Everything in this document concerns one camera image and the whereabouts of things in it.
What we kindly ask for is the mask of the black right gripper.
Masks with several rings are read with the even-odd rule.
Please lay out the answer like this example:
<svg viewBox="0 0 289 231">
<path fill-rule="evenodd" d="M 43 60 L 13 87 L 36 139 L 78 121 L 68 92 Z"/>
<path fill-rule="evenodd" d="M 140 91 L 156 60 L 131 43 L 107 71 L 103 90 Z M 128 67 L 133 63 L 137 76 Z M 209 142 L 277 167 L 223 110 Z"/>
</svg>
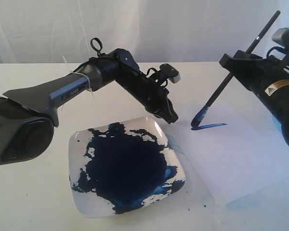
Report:
<svg viewBox="0 0 289 231">
<path fill-rule="evenodd" d="M 284 69 L 278 70 L 261 56 L 242 50 L 233 57 L 225 53 L 219 64 L 229 72 L 244 72 L 240 83 L 273 115 L 289 115 L 289 73 Z"/>
</svg>

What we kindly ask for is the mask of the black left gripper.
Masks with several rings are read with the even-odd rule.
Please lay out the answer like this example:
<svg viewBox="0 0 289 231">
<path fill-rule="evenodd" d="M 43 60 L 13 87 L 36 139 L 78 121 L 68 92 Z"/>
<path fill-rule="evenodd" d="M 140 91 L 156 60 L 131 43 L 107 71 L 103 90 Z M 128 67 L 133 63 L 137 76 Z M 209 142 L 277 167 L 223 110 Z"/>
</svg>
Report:
<svg viewBox="0 0 289 231">
<path fill-rule="evenodd" d="M 169 91 L 144 74 L 123 75 L 118 78 L 118 84 L 140 102 L 147 112 L 164 119 L 168 124 L 178 120 L 178 115 L 168 99 Z"/>
</svg>

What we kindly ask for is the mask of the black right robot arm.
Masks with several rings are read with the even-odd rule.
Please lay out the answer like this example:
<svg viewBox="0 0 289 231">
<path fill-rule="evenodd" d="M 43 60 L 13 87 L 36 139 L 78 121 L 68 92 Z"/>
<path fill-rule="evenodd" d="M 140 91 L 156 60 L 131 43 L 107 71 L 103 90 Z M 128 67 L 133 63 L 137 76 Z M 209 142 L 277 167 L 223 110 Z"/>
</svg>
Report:
<svg viewBox="0 0 289 231">
<path fill-rule="evenodd" d="M 276 118 L 289 146 L 289 73 L 269 59 L 241 50 L 233 57 L 224 54 L 219 64 L 253 92 Z"/>
</svg>

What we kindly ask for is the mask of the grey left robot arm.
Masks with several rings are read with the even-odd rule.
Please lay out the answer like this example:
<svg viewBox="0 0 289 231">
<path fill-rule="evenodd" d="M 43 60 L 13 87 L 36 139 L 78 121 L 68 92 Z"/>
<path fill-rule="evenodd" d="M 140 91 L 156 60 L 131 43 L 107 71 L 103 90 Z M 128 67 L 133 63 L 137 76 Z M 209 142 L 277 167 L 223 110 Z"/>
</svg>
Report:
<svg viewBox="0 0 289 231">
<path fill-rule="evenodd" d="M 174 123 L 178 116 L 166 85 L 180 79 L 170 64 L 143 73 L 128 50 L 115 49 L 98 53 L 65 77 L 9 90 L 0 97 L 0 165 L 41 155 L 59 125 L 58 108 L 85 90 L 97 91 L 111 82 L 123 87 L 148 113 Z"/>
</svg>

